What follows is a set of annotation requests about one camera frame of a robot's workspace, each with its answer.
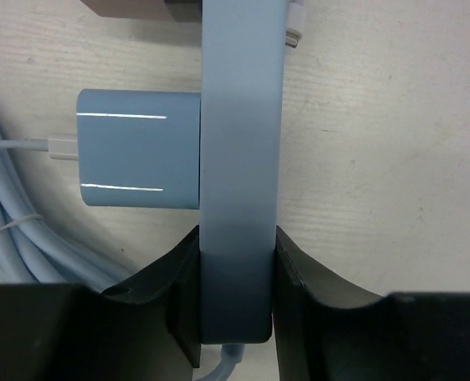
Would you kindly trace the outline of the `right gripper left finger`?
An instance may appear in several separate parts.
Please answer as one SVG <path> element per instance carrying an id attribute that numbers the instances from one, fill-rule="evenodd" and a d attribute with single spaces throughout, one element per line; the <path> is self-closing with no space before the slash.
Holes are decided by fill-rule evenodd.
<path id="1" fill-rule="evenodd" d="M 0 285 L 0 380 L 189 380 L 199 360 L 197 229 L 101 293 Z"/>

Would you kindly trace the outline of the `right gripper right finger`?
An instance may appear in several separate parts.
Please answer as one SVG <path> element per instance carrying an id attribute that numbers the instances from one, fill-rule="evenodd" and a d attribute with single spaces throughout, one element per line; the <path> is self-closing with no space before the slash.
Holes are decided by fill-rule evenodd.
<path id="1" fill-rule="evenodd" d="M 380 296 L 276 235 L 282 380 L 470 380 L 470 293 Z"/>

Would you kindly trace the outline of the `blue power strip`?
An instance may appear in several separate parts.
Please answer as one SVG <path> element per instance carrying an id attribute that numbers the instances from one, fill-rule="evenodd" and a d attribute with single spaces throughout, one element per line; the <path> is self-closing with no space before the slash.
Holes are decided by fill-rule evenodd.
<path id="1" fill-rule="evenodd" d="M 199 249 L 201 340 L 272 332 L 288 4 L 202 4 Z"/>

